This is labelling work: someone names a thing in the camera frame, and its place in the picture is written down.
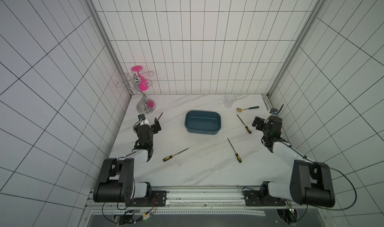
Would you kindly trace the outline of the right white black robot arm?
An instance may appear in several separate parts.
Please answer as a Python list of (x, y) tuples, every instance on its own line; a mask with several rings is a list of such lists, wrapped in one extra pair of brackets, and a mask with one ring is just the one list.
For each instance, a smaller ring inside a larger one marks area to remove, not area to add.
[(262, 144), (280, 157), (292, 170), (289, 183), (264, 181), (258, 192), (261, 204), (276, 200), (293, 201), (299, 205), (332, 208), (335, 193), (331, 168), (320, 162), (308, 159), (295, 150), (281, 137), (282, 119), (269, 116), (267, 119), (255, 117), (252, 126), (263, 132)]

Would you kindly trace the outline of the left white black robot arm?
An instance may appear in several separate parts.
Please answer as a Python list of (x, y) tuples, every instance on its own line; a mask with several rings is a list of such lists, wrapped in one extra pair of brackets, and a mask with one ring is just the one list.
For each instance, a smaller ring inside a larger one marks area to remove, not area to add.
[(123, 157), (107, 158), (103, 161), (93, 192), (94, 202), (124, 203), (126, 207), (153, 204), (151, 184), (135, 181), (134, 170), (152, 158), (154, 134), (161, 130), (161, 126), (158, 119), (150, 125), (145, 114), (138, 115), (138, 118), (139, 121), (133, 127), (138, 139), (132, 152)]

